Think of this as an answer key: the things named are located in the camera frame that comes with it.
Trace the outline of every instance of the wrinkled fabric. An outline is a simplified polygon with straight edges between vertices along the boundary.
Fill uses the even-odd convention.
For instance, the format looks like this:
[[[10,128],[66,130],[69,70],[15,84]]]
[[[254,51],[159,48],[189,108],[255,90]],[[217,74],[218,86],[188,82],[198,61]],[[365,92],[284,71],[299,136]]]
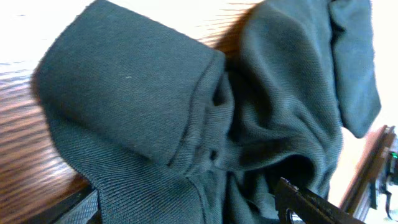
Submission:
[[[233,60],[104,0],[35,73],[61,156],[104,223],[277,223],[285,177],[327,197],[341,127],[380,110],[367,0],[268,0]]]

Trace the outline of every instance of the wooden surface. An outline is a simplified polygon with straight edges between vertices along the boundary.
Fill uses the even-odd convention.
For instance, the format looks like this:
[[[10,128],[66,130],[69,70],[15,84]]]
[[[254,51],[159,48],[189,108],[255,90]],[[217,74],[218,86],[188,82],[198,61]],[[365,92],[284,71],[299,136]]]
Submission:
[[[240,30],[251,8],[259,1],[151,0],[138,4],[112,0],[227,54],[237,51]],[[51,43],[90,2],[92,0],[13,0],[8,6],[0,3],[0,21],[6,21],[0,27],[0,223],[22,222],[86,184],[56,153],[42,110],[32,96],[30,79]],[[380,23],[374,28],[375,37],[381,43],[386,39],[377,35],[384,31],[380,27],[387,26],[391,20],[384,20],[383,14],[375,16]],[[391,35],[388,38],[394,43]],[[393,48],[392,44],[388,47],[379,44],[380,50],[376,49],[376,62],[380,61],[381,65],[377,67],[376,63],[379,73],[397,71],[383,60],[387,57],[383,49]],[[390,87],[391,82],[386,81],[385,76],[376,77],[379,89]],[[336,205],[356,173],[366,143],[368,147],[371,145],[372,133],[383,124],[394,124],[391,115],[396,111],[388,106],[393,100],[387,97],[388,93],[381,91],[383,106],[387,105],[388,109],[384,111],[388,112],[381,113],[367,138],[355,139],[344,130],[345,146],[331,182],[330,200]]]

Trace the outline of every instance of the dark green fabric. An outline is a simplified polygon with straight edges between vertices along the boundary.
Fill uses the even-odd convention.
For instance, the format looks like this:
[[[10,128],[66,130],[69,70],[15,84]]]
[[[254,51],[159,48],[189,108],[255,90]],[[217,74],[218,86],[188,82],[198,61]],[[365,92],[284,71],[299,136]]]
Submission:
[[[106,1],[53,44],[38,94],[105,223],[277,223],[281,176],[327,196],[341,126],[362,137],[380,110],[369,1],[268,0],[240,49]]]

